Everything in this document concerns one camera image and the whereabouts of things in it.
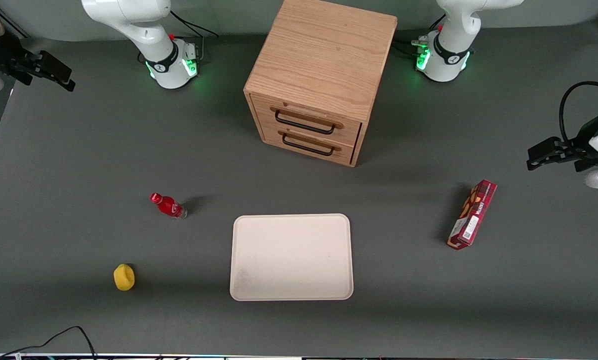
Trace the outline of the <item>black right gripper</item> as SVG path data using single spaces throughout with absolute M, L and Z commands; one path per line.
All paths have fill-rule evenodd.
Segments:
M 73 92 L 76 86 L 71 78 L 72 69 L 66 64 L 48 51 L 30 52 L 23 48 L 17 36 L 9 33 L 0 36 L 0 73 L 24 85 L 30 85 L 34 75 L 50 80 L 68 92 Z

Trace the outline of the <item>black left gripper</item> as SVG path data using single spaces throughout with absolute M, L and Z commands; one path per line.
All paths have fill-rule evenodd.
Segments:
M 594 136 L 576 136 L 561 140 L 559 137 L 548 137 L 528 148 L 527 170 L 534 171 L 548 164 L 568 162 L 574 162 L 575 170 L 598 167 L 598 150 L 590 145 L 593 138 Z

